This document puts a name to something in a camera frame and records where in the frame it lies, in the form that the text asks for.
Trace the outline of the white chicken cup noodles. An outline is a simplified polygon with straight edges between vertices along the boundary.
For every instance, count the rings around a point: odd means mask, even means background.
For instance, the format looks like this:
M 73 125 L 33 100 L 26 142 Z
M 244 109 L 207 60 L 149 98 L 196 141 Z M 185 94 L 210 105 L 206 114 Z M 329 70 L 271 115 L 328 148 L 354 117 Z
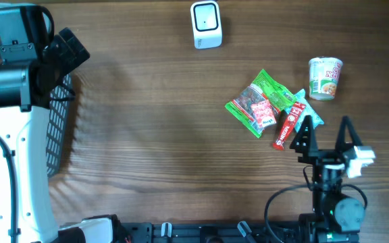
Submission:
M 309 96 L 329 101 L 336 96 L 343 62 L 335 57 L 315 57 L 309 61 Z

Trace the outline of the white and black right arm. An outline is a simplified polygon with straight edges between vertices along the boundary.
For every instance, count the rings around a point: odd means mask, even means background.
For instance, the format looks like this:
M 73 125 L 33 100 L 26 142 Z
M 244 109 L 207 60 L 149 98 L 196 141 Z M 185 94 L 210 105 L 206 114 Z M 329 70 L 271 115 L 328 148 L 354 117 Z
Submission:
M 358 233 L 367 208 L 367 197 L 358 187 L 349 184 L 360 193 L 362 201 L 342 192 L 346 187 L 342 177 L 350 175 L 352 160 L 361 158 L 363 143 L 355 132 L 351 120 L 342 118 L 335 147 L 318 148 L 313 119 L 303 120 L 290 148 L 300 156 L 298 162 L 312 168 L 312 178 L 305 177 L 312 192 L 312 213 L 299 216 L 302 242 L 358 242 Z

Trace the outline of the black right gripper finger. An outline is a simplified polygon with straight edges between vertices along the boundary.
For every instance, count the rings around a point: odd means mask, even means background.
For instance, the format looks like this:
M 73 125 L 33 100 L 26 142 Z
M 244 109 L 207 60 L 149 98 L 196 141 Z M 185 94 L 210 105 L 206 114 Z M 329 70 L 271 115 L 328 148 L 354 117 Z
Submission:
M 335 151 L 345 152 L 354 146 L 362 145 L 363 143 L 355 131 L 351 119 L 348 116 L 343 116 L 336 139 Z
M 300 130 L 290 144 L 290 149 L 301 154 L 318 151 L 315 130 L 313 127 L 313 118 L 310 115 L 304 117 Z

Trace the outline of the green gummy candy bag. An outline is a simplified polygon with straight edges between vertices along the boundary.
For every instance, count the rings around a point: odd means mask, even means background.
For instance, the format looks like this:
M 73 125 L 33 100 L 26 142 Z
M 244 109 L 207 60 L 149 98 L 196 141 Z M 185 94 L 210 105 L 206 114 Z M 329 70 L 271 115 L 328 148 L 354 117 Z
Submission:
M 248 87 L 235 99 L 226 103 L 225 108 L 257 138 L 260 138 L 265 128 L 262 129 L 257 125 L 251 105 L 265 100 L 268 100 L 273 107 L 276 123 L 279 114 L 296 102 L 294 95 L 284 85 L 275 81 L 265 70 L 261 70 Z

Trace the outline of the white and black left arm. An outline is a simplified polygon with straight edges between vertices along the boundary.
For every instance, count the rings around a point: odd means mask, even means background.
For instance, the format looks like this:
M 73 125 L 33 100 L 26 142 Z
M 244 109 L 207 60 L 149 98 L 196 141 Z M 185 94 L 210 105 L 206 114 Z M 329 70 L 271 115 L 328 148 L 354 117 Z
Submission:
M 0 5 L 0 39 L 0 242 L 114 242 L 109 216 L 59 227 L 49 195 L 52 92 L 89 52 L 34 4 Z

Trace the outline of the small orange juice carton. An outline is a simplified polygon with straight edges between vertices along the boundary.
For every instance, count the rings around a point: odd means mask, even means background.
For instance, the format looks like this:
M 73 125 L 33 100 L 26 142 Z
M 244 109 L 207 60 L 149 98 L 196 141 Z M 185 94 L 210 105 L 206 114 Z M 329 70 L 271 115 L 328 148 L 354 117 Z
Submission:
M 251 105 L 257 125 L 264 129 L 276 124 L 276 117 L 272 105 L 268 100 Z

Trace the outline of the light teal packet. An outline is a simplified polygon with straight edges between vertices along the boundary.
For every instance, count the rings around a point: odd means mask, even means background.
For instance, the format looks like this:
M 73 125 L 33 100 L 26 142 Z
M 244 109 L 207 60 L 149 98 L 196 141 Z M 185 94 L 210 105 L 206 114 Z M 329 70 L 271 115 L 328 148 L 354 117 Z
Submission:
M 313 127 L 314 128 L 316 128 L 318 125 L 324 124 L 324 121 L 320 118 L 320 116 L 318 116 L 318 114 L 314 111 L 314 109 L 310 106 L 310 104 L 305 99 L 305 90 L 304 89 L 301 89 L 296 94 L 294 94 L 294 97 L 296 99 L 296 102 L 303 103 L 306 105 L 305 110 L 302 112 L 301 116 L 299 117 L 299 120 L 297 121 L 297 123 L 294 127 L 296 132 L 298 132 L 300 130 L 301 124 L 302 124 L 304 117 L 306 115 L 310 115 L 313 118 Z M 287 112 L 287 114 L 289 114 L 291 107 L 285 109 L 285 112 Z

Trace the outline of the red Nescafe coffee stick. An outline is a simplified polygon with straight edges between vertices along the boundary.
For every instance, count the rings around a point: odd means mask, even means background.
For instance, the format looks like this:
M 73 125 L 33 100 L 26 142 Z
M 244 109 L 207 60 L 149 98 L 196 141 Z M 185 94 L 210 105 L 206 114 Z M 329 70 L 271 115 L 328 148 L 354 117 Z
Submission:
M 282 126 L 278 139 L 273 143 L 273 147 L 279 151 L 284 150 L 284 143 L 289 137 L 291 131 L 294 129 L 299 117 L 305 110 L 306 105 L 303 103 L 295 102 L 291 107 L 290 112 Z

